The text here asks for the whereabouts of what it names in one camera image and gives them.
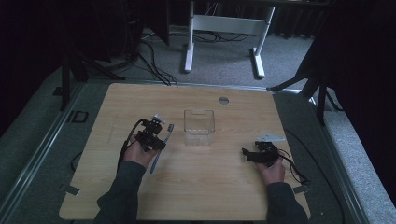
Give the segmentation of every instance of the wooden tabletop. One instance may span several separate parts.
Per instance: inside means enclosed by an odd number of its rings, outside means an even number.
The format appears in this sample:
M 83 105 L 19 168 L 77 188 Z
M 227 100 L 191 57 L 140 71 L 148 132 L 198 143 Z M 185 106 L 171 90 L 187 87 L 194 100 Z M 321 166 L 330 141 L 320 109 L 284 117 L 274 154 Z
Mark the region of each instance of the wooden tabletop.
M 229 100 L 219 103 L 220 97 Z M 186 146 L 184 110 L 213 110 L 215 132 L 210 146 Z M 254 141 L 267 133 L 285 136 L 273 96 L 268 91 L 204 87 L 112 84 L 73 176 L 77 196 L 66 193 L 60 216 L 93 219 L 97 199 L 115 176 L 123 141 L 140 119 L 160 114 L 174 131 L 155 171 L 147 171 L 139 190 L 142 220 L 265 220 L 267 196 L 255 165 L 241 148 L 255 150 Z M 274 142 L 290 152 L 287 141 Z M 286 182 L 300 186 L 286 166 Z M 310 216 L 303 193 L 297 201 Z

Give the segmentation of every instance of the clear plastic box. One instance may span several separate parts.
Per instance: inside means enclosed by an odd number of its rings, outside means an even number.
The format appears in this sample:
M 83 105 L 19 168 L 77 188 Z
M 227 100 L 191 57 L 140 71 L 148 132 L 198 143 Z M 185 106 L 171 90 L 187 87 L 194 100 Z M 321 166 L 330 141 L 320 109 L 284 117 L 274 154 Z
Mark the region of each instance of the clear plastic box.
M 215 131 L 213 110 L 185 110 L 184 133 L 187 146 L 209 146 Z

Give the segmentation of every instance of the person's right hand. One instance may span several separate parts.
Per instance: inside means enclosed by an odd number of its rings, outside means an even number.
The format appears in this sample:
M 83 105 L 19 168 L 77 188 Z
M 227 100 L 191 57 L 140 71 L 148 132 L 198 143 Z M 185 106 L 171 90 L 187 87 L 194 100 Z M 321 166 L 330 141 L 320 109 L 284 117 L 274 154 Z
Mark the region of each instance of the person's right hand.
M 282 161 L 283 159 L 279 157 L 270 167 L 267 167 L 262 163 L 255 163 L 267 186 L 269 184 L 283 182 L 285 180 L 285 167 L 283 166 Z
M 140 143 L 134 138 L 134 135 L 131 136 L 131 142 L 132 144 L 125 151 L 123 160 L 137 162 L 147 169 L 152 158 L 157 155 L 158 150 L 144 151 Z

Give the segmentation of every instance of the dark sleeve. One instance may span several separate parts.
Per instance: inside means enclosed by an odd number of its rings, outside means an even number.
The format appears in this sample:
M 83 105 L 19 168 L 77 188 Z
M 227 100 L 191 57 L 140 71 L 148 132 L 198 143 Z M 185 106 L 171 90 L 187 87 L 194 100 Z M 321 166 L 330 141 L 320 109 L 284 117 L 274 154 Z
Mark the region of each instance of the dark sleeve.
M 137 192 L 145 172 L 144 166 L 123 161 L 110 191 L 97 201 L 100 211 L 93 223 L 136 223 Z
M 268 224 L 308 223 L 305 210 L 297 203 L 291 186 L 273 183 L 267 186 Z

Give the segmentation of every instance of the metal table frame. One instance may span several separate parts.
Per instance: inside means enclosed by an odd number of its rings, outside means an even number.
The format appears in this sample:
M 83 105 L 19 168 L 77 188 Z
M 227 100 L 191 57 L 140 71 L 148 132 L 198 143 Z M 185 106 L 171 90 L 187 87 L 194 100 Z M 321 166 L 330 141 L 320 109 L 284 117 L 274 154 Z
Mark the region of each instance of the metal table frame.
M 187 48 L 185 71 L 192 71 L 192 55 L 194 53 L 193 33 L 194 30 L 214 31 L 223 33 L 236 33 L 243 35 L 259 35 L 257 48 L 253 48 L 253 57 L 256 64 L 257 75 L 265 77 L 262 66 L 262 46 L 271 24 L 275 8 L 269 7 L 265 20 L 251 20 L 241 18 L 228 18 L 219 16 L 206 16 L 194 14 L 194 1 L 190 2 L 190 22 L 189 22 L 189 45 Z

